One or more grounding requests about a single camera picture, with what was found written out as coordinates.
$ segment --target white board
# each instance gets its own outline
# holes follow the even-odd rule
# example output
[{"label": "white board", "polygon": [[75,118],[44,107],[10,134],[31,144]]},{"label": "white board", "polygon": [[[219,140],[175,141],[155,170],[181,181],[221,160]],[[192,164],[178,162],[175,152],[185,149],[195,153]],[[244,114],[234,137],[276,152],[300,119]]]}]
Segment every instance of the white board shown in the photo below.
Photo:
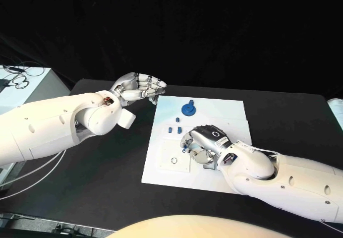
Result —
[{"label": "white board", "polygon": [[[195,101],[196,114],[185,116],[181,108]],[[199,125],[212,124],[227,133],[232,142],[238,139],[250,145],[251,131],[243,101],[160,96],[152,130],[149,152],[143,171],[143,183],[235,193],[222,173],[204,169],[202,164],[182,153],[183,135]]]}]

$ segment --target blue small part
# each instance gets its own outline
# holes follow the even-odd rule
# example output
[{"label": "blue small part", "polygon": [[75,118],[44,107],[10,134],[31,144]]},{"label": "blue small part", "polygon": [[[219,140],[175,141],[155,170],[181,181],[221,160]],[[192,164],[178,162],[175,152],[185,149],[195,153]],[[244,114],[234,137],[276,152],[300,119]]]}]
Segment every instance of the blue small part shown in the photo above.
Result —
[{"label": "blue small part", "polygon": [[191,100],[189,103],[182,106],[181,111],[182,111],[183,115],[188,117],[195,115],[196,109],[195,109],[195,101],[194,100]]}]

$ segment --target sticker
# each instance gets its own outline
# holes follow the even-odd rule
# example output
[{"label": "sticker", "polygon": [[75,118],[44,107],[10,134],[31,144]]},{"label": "sticker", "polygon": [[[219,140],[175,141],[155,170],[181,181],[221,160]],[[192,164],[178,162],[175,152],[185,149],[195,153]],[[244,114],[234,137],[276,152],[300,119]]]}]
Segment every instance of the sticker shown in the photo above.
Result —
[{"label": "sticker", "polygon": [[228,137],[224,137],[222,139],[219,139],[215,143],[217,147],[221,147],[224,145],[224,143],[228,142],[228,141],[230,141]]}]

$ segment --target hole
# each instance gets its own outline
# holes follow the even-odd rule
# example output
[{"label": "hole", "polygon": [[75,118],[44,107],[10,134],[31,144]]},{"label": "hole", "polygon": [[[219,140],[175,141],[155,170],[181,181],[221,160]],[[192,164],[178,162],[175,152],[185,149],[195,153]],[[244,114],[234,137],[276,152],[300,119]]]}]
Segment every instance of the hole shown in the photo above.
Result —
[{"label": "hole", "polygon": [[65,123],[67,123],[67,121],[65,121],[65,119],[64,119],[64,117],[62,117],[62,116],[59,116],[59,121],[61,121],[61,123],[62,123],[62,124],[65,124]]},{"label": "hole", "polygon": [[290,177],[289,183],[292,186],[294,185],[294,177],[293,176]]},{"label": "hole", "polygon": [[330,187],[328,185],[325,187],[325,193],[326,193],[326,195],[329,195],[332,193],[332,189],[330,189]]},{"label": "hole", "polygon": [[34,128],[32,125],[29,125],[29,130],[31,130],[32,133],[35,133],[35,128]]}]

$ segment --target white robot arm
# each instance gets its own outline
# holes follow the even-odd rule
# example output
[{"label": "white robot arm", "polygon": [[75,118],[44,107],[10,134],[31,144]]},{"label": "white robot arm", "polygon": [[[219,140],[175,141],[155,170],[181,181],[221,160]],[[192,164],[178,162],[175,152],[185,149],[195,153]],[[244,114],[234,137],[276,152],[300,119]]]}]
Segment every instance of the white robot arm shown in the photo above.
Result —
[{"label": "white robot arm", "polygon": [[[192,142],[201,147],[196,153]],[[217,164],[241,195],[322,222],[343,223],[343,171],[313,160],[232,143],[214,125],[198,126],[181,146],[201,164]]]},{"label": "white robot arm", "polygon": [[136,116],[123,108],[166,91],[166,83],[146,74],[129,73],[110,91],[28,103],[0,116],[0,166],[57,154],[116,124],[130,128]]}]

